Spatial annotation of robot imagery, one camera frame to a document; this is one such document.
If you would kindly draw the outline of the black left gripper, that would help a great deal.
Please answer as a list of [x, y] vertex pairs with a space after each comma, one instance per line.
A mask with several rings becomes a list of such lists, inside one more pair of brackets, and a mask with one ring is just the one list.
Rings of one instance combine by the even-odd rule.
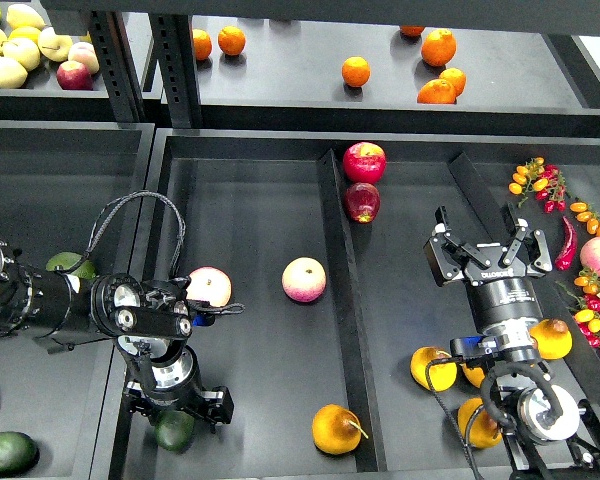
[[207, 389], [202, 385], [194, 350], [186, 344], [167, 348], [160, 357], [147, 344], [139, 352], [124, 355], [128, 378], [123, 397], [132, 412], [155, 420], [163, 411], [182, 411], [210, 425], [228, 425], [234, 402], [225, 386]]

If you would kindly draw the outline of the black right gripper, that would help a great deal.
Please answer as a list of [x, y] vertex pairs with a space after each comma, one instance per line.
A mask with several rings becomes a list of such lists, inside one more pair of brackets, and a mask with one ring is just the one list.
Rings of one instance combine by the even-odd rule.
[[462, 241], [449, 225], [447, 210], [435, 211], [436, 225], [423, 246], [436, 284], [465, 281], [476, 330], [500, 335], [542, 318], [533, 281], [553, 270], [543, 230], [532, 228], [511, 202], [501, 208], [509, 238], [498, 243]]

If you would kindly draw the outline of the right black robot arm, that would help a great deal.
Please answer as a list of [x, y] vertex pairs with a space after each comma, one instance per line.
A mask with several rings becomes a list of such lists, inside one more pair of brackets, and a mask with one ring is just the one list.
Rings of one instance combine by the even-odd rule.
[[426, 361], [424, 370], [443, 365], [482, 368], [481, 404], [460, 426], [449, 420], [475, 478], [471, 429], [481, 413], [496, 424], [513, 479], [600, 479], [600, 409], [575, 400], [554, 384], [529, 329], [541, 318], [532, 285], [553, 269], [543, 231], [502, 210], [505, 244], [472, 245], [458, 238], [439, 207], [424, 246], [438, 285], [464, 285], [476, 335], [451, 340], [450, 353]]

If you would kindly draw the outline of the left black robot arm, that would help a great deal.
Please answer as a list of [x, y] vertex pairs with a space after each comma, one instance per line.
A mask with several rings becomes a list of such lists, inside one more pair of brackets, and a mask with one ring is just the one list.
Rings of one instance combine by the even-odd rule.
[[130, 375], [124, 396], [147, 417], [178, 410], [211, 426], [231, 422], [234, 402], [225, 386], [202, 386], [197, 356], [188, 341], [196, 327], [220, 315], [239, 314], [240, 303], [214, 306], [193, 299], [188, 278], [140, 282], [127, 273], [83, 279], [76, 270], [90, 257], [114, 215], [149, 196], [132, 192], [109, 202], [92, 227], [89, 243], [67, 268], [51, 271], [23, 264], [0, 237], [0, 338], [23, 334], [48, 353], [112, 340]]

